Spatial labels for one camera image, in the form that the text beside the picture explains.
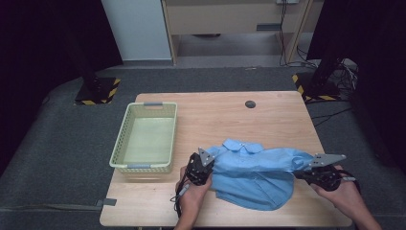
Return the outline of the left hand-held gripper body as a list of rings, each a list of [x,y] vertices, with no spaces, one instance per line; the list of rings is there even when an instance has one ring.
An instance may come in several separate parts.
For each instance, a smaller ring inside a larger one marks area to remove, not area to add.
[[[209,175],[213,172],[214,157],[202,148],[194,152],[185,170],[185,175],[189,181],[196,185],[205,185]]]

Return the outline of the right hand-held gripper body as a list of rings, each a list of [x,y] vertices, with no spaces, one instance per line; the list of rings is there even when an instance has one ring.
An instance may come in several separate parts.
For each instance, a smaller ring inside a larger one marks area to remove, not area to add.
[[[304,180],[308,184],[316,184],[325,191],[336,190],[341,183],[341,174],[334,167],[347,158],[344,154],[316,153],[308,164],[309,169],[304,171]]]

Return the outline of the blue shirt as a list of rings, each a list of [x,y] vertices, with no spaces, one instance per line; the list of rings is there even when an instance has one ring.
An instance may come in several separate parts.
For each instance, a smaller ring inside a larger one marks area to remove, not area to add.
[[[300,149],[267,149],[233,139],[208,148],[208,153],[214,157],[216,197],[259,211],[281,208],[293,195],[293,172],[306,169],[313,159]]]

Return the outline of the pale green plastic basket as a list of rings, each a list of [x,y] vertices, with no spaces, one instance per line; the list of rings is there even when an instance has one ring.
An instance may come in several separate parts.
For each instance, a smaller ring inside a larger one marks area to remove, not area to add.
[[[170,173],[177,103],[130,103],[109,165],[121,173]]]

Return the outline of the person's right hand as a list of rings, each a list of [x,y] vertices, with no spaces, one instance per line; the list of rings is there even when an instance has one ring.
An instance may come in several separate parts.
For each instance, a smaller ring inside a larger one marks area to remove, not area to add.
[[[335,190],[328,192],[322,187],[311,184],[310,187],[317,195],[330,201],[340,212],[350,219],[353,219],[360,208],[364,207],[364,201],[359,194],[355,184],[351,181],[344,181]]]

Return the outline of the person's left hand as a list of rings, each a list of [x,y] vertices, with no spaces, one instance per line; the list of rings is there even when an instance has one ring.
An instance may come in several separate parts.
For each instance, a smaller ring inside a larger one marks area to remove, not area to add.
[[[181,195],[179,198],[181,217],[188,217],[197,220],[200,208],[202,207],[205,194],[209,191],[212,186],[212,176],[209,178],[205,185],[196,186],[187,180],[185,176],[186,166],[182,167],[180,170],[180,180],[178,186],[183,189],[186,185],[189,188]]]

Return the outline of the black stand with striped base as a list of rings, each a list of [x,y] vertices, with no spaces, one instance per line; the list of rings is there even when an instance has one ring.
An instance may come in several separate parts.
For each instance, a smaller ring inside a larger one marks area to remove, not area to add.
[[[65,35],[65,46],[70,59],[83,79],[75,103],[84,105],[110,104],[121,80],[99,78],[71,33]]]
[[[313,72],[301,72],[292,76],[297,91],[306,103],[314,101],[339,101],[338,86],[329,78],[336,69],[336,59],[322,59]]]

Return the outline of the grey tape strip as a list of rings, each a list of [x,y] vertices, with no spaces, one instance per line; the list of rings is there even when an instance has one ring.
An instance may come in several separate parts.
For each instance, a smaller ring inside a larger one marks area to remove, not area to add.
[[[103,207],[104,205],[115,206],[116,203],[117,203],[117,199],[115,199],[115,198],[104,198],[104,199],[98,199],[96,201],[96,206],[97,207]]]

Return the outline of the dark curtain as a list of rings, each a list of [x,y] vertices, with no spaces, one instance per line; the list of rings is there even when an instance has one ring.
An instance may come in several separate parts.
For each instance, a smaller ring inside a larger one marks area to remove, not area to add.
[[[406,0],[324,0],[307,57],[358,66],[365,129],[406,174]]]
[[[94,71],[123,63],[102,0],[0,0],[0,175],[45,96],[80,76],[58,18]]]

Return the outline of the white cabinet panel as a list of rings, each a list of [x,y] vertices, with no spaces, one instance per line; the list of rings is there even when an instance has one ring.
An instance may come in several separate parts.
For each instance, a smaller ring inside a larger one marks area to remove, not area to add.
[[[101,0],[124,61],[171,60],[161,0]]]

